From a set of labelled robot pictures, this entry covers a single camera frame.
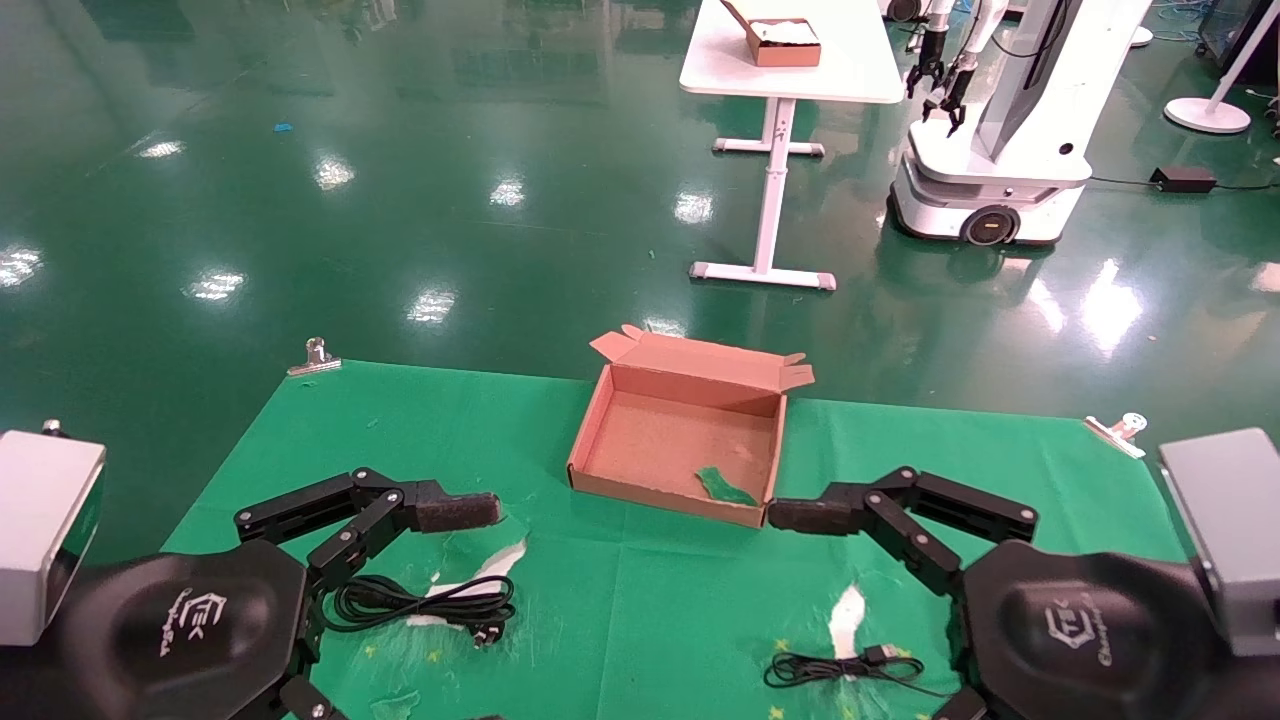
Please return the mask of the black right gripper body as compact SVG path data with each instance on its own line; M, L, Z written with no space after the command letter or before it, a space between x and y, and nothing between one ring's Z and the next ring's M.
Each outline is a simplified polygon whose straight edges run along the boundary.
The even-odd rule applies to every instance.
M1185 564L997 544L963 573L950 634L987 719L1279 715L1277 659L1233 653Z

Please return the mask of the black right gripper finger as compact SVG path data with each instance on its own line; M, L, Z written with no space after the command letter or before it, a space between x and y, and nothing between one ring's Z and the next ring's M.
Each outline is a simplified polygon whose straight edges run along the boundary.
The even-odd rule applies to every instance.
M988 711L989 705L984 692L965 685L951 694L931 717L933 720L983 720L988 717Z
M870 537L937 596L957 593L960 557L918 518L991 543L1032 542L1038 514L982 489L902 466L868 484L833 482L818 498L774 498L768 523L810 536Z

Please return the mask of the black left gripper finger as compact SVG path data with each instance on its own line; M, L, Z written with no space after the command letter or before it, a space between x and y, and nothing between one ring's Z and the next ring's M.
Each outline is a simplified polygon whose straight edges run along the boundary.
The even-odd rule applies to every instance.
M335 533L307 556L317 591L335 591L366 561L406 532L436 534L493 527L500 501L493 493L449 495L436 480L398 482L357 468L251 505L236 514L241 541L282 544L316 530Z
M266 692L262 719L348 719L306 676L285 675Z

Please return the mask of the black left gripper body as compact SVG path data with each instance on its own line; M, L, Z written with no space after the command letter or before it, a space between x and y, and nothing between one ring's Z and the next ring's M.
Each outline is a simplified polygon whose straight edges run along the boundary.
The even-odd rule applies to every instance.
M262 719L317 661L314 603L307 569L261 539L91 568L37 644L3 650L1 715Z

